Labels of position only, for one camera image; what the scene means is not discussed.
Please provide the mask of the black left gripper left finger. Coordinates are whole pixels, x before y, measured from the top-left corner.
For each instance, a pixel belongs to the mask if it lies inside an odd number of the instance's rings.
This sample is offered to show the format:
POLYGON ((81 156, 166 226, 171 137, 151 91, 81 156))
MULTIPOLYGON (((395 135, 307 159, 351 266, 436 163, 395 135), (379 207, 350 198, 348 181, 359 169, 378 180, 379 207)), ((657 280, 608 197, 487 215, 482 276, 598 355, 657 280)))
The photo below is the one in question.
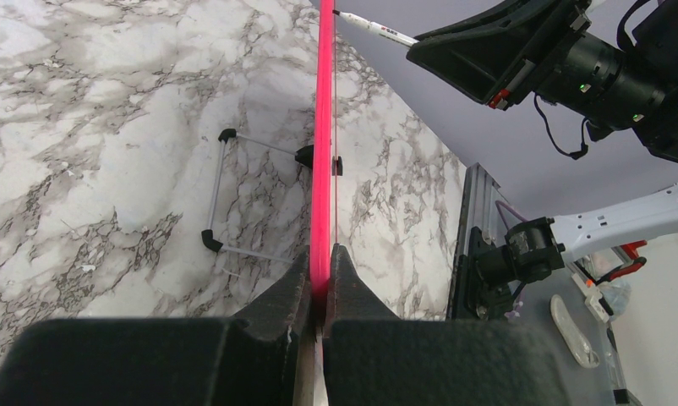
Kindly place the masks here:
POLYGON ((290 405, 309 252, 229 317, 38 322, 0 367, 0 405, 290 405))

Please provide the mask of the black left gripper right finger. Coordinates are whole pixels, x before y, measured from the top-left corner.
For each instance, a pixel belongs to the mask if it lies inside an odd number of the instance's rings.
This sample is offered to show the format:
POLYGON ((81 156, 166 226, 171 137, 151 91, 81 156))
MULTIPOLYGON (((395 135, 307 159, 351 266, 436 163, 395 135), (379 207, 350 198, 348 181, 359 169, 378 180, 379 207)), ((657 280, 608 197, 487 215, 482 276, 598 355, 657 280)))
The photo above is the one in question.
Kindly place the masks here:
POLYGON ((331 405, 567 405, 540 337, 503 321, 403 320, 331 254, 322 340, 331 405))

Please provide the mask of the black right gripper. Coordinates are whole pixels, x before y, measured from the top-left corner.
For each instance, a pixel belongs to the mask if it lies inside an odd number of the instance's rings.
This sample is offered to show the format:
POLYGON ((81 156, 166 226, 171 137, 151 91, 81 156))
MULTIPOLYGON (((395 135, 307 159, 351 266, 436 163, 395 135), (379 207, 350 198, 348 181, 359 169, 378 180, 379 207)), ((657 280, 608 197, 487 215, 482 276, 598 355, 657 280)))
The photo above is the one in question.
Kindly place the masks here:
POLYGON ((615 44, 588 33, 586 1, 503 1, 416 36, 406 59, 471 100, 505 110, 528 92, 582 115, 599 141, 634 131, 678 162, 678 1, 660 4, 615 44))

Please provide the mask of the white whiteboard marker pen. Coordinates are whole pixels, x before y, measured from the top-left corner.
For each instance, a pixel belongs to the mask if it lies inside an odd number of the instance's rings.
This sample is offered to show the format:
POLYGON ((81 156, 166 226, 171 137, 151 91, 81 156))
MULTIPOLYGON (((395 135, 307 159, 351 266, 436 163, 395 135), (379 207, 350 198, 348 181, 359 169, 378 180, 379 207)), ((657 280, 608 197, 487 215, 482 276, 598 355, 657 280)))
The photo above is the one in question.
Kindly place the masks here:
POLYGON ((407 48, 412 47, 418 42, 417 39, 405 35, 401 32, 395 31, 387 26, 381 25, 377 22, 370 21, 363 17, 360 17, 356 14, 342 12, 336 9, 332 10, 332 13, 344 21, 348 22, 350 25, 354 25, 362 30, 366 30, 369 33, 372 33, 376 36, 381 36, 390 41, 394 41, 398 44, 401 44, 407 48))

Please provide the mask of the pink framed whiteboard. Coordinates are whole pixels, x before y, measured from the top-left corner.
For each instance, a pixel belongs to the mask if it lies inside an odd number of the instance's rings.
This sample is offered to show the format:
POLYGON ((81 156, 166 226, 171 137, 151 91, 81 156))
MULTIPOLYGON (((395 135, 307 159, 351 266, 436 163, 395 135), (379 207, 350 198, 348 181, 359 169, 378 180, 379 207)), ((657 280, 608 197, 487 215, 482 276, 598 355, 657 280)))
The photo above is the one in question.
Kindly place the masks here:
POLYGON ((319 2, 319 39, 314 120, 309 275, 312 299, 325 301, 331 270, 331 132, 332 61, 334 50, 333 1, 319 2))

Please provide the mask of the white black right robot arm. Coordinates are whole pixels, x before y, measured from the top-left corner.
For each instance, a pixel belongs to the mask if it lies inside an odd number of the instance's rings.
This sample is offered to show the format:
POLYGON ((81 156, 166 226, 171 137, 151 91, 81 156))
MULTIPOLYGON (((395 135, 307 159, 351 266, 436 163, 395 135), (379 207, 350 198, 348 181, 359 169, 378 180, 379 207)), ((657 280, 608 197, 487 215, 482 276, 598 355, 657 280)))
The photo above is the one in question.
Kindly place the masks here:
MULTIPOLYGON (((629 129, 678 163, 678 1, 662 2, 615 44, 588 32, 587 1, 504 1, 419 35, 407 59, 474 102, 506 110, 532 95, 582 118, 582 140, 629 129)), ((489 286, 533 282, 585 255, 678 233, 678 184, 594 211, 513 227, 475 266, 489 286)))

